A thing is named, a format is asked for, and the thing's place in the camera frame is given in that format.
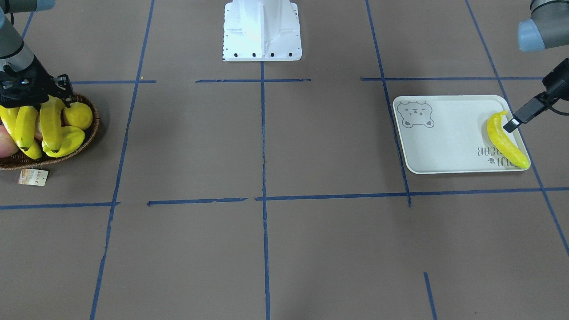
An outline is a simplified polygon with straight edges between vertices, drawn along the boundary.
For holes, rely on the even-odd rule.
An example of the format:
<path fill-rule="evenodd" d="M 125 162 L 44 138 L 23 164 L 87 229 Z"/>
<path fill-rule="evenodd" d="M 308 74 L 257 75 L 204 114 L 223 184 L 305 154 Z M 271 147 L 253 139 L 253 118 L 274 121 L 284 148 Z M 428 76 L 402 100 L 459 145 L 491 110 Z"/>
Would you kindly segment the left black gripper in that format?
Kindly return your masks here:
<path fill-rule="evenodd" d="M 503 126 L 506 132 L 512 133 L 521 124 L 527 124 L 546 111 L 548 105 L 559 100 L 569 100 L 569 59 L 561 61 L 553 71 L 543 77 L 542 83 L 546 91 L 533 97 L 514 113 L 512 119 Z"/>

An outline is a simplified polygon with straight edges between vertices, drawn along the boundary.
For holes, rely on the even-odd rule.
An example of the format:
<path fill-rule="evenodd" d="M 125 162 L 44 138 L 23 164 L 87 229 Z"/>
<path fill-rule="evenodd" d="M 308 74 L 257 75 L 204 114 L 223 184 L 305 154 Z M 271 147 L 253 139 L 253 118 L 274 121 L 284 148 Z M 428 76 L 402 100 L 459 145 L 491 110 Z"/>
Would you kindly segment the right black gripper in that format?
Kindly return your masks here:
<path fill-rule="evenodd" d="M 61 99 L 65 107 L 75 102 L 75 93 L 69 75 L 49 75 L 38 60 L 21 71 L 7 62 L 1 62 L 1 98 L 4 108 L 18 108 L 46 103 L 50 96 Z"/>

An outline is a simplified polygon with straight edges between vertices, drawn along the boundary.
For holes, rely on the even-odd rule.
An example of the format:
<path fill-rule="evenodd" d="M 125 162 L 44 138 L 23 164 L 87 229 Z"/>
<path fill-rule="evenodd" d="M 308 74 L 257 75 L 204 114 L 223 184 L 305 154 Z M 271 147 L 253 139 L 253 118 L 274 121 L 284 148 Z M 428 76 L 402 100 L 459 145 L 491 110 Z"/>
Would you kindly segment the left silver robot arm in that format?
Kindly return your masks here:
<path fill-rule="evenodd" d="M 566 0 L 533 0 L 530 10 L 530 19 L 518 25 L 518 46 L 522 52 L 537 52 L 569 44 L 569 3 Z M 512 133 L 521 124 L 547 110 L 567 116 L 567 112 L 558 111 L 553 105 L 559 100 L 569 99 L 568 78 L 569 63 L 565 59 L 543 77 L 545 90 L 516 111 L 504 125 L 504 130 Z"/>

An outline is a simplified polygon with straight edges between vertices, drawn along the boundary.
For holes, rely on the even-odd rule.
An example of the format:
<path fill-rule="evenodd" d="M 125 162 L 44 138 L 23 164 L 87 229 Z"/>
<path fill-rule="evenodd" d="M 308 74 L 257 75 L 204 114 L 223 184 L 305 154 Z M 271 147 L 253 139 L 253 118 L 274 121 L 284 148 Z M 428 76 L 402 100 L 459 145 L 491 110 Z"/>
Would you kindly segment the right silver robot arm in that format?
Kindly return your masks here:
<path fill-rule="evenodd" d="M 66 106 L 74 101 L 69 76 L 53 77 L 24 42 L 6 14 L 40 12 L 55 6 L 54 0 L 3 0 L 0 22 L 1 106 L 18 108 L 46 103 L 49 97 L 61 99 Z"/>

